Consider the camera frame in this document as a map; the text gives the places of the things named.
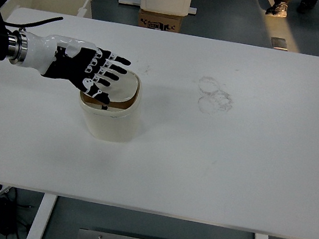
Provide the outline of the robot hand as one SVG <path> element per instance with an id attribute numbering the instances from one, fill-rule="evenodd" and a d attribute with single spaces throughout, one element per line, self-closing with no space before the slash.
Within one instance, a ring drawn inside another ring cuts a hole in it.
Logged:
<path id="1" fill-rule="evenodd" d="M 36 69 L 43 77 L 68 80 L 87 96 L 110 103 L 106 88 L 127 73 L 131 62 L 94 43 L 70 37 L 39 37 L 24 31 L 27 50 L 18 65 Z"/>

